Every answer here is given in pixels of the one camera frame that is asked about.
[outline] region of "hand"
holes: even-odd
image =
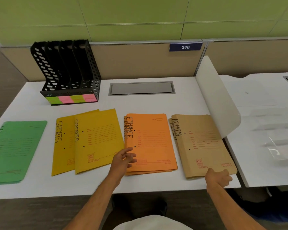
[[[228,170],[223,170],[222,172],[215,172],[212,168],[209,168],[205,180],[207,183],[207,190],[214,185],[220,185],[223,188],[229,185],[229,182],[232,181],[232,177],[229,175]]]
[[[137,155],[129,153],[132,150],[132,147],[122,149],[113,157],[108,177],[114,179],[116,186],[119,185],[122,177],[126,174],[127,168],[132,166],[130,163],[137,162],[137,159],[134,159]]]

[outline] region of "number plate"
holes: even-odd
[[[202,42],[179,42],[170,43],[169,51],[199,51]]]

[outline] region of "forearm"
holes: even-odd
[[[116,181],[111,177],[106,177],[81,211],[65,227],[65,230],[97,230],[115,187]]]
[[[265,230],[242,210],[220,185],[207,185],[207,192],[227,230]]]

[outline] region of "beige partition panel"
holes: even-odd
[[[288,72],[288,39],[210,42],[208,55],[219,74]]]
[[[36,64],[28,47],[5,47],[1,52],[29,80],[45,81],[45,77]]]
[[[169,43],[91,46],[102,79],[189,77],[200,51],[169,52]]]

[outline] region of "white desk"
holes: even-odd
[[[173,81],[176,94],[108,96],[110,83]],[[44,82],[27,82],[0,118],[5,121],[47,120],[47,126],[24,180],[18,184],[0,185],[0,199],[50,197],[92,194],[107,175],[110,165],[79,175],[74,171],[51,177],[56,119],[94,109],[115,108],[124,135],[127,113],[209,114],[195,77],[102,80],[98,103],[50,106],[39,93]],[[115,193],[206,189],[204,178],[187,181],[172,137],[178,170],[167,173],[125,176]],[[241,187],[237,176],[228,187]]]
[[[242,116],[249,115],[254,108],[288,108],[288,82],[284,76],[288,76],[288,73],[251,74],[244,78],[220,75],[225,86],[229,81],[258,81],[277,102],[276,106],[238,107]],[[288,185],[288,163],[275,160],[266,147],[255,146],[250,134],[252,133],[248,130],[246,119],[242,117],[241,125],[226,138],[245,185],[247,187]]]

